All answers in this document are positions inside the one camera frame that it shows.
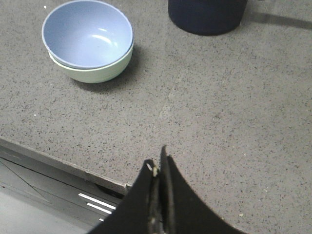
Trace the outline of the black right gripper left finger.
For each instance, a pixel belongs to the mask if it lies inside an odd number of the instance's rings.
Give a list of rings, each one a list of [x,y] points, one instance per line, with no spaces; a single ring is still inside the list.
[[[158,234],[160,207],[157,168],[151,159],[142,168],[127,195],[91,234]]]

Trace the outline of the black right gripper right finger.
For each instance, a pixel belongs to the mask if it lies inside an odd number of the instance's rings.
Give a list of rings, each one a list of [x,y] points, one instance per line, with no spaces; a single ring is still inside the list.
[[[189,186],[166,146],[160,153],[160,197],[167,234],[242,234],[212,211]]]

